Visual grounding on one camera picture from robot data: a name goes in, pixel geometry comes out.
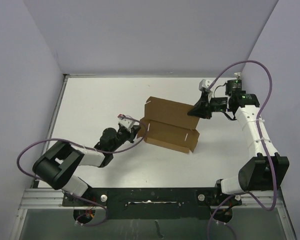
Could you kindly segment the brown cardboard paper box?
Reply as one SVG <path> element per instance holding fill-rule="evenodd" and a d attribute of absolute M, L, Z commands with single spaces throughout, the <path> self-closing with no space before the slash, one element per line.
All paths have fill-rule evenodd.
<path fill-rule="evenodd" d="M 194 152 L 200 118 L 189 116 L 192 105 L 150 96 L 144 104 L 143 125 L 137 136 L 151 145 L 188 154 Z"/>

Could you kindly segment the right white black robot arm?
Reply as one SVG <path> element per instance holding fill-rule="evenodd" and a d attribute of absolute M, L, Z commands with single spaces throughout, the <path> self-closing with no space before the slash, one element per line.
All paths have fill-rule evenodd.
<path fill-rule="evenodd" d="M 244 134 L 249 160 L 231 178 L 220 180 L 220 187 L 212 192 L 213 200 L 222 205 L 231 195 L 251 191 L 272 191 L 278 189 L 289 168 L 289 160 L 281 156 L 273 145 L 264 120 L 259 116 L 260 103 L 255 94 L 242 89 L 240 79 L 228 80 L 224 97 L 215 97 L 215 89 L 209 89 L 212 81 L 203 79 L 198 89 L 201 96 L 188 111 L 189 116 L 211 119 L 213 113 L 233 113 L 233 120 L 238 121 Z"/>

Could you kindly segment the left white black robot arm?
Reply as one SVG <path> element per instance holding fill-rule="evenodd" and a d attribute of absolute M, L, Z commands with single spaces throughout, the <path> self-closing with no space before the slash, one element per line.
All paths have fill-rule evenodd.
<path fill-rule="evenodd" d="M 81 148 L 69 142 L 58 140 L 33 165 L 32 171 L 55 190 L 74 194 L 74 200 L 81 206 L 92 199 L 91 187 L 74 173 L 79 166 L 106 167 L 114 158 L 114 152 L 125 142 L 134 143 L 141 127 L 132 125 L 118 129 L 106 128 L 94 149 Z"/>

